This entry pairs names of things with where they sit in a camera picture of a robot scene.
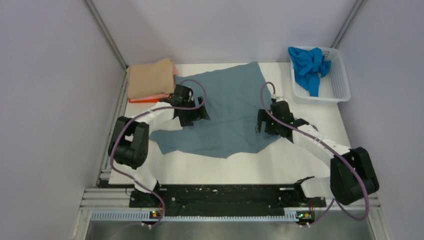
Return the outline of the grey blue t shirt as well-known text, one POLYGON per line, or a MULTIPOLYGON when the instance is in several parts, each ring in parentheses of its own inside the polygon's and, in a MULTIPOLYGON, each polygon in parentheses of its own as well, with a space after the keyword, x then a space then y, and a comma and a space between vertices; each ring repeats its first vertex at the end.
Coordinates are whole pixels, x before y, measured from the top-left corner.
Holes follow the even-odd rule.
POLYGON ((244 65, 191 76, 176 76, 175 81, 192 88, 194 97, 204 92, 209 120, 198 120, 181 130, 155 130, 149 139, 156 142, 163 154, 173 151, 228 158, 236 153, 257 154, 280 139, 255 131, 258 111, 271 104, 260 65, 244 65))

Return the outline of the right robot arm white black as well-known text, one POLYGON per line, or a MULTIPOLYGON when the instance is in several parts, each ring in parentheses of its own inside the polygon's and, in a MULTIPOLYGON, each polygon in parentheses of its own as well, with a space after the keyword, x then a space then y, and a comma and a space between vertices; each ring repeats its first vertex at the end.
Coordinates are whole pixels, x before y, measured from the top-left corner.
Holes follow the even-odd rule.
POLYGON ((363 147, 351 148, 321 134, 308 121, 295 118, 286 101, 273 101, 270 109, 259 109, 255 131, 280 136, 313 154, 329 168, 328 177, 307 177, 293 192, 299 206, 313 198, 334 198, 345 206, 380 189, 369 152, 363 147))

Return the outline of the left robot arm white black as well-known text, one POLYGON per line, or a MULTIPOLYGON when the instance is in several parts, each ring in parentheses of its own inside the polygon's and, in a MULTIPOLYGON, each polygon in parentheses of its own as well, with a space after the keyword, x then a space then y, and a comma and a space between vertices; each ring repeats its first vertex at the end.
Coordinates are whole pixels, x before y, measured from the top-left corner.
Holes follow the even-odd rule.
POLYGON ((183 128, 193 126, 195 121, 209 120, 206 98, 206 94, 195 97, 192 88, 178 84, 173 93, 161 98, 146 111, 133 117, 120 116, 116 119, 108 146, 110 166, 134 183, 147 206, 165 205, 156 189, 159 182, 145 165, 150 135, 170 120, 178 119, 183 128))

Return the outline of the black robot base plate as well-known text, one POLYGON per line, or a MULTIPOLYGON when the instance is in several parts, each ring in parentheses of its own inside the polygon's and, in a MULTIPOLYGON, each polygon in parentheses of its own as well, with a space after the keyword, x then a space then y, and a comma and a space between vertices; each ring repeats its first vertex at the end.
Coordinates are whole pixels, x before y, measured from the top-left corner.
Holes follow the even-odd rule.
POLYGON ((130 208, 165 208, 167 217, 275 217, 285 208, 326 207, 296 184, 164 184, 153 193, 134 190, 130 208))

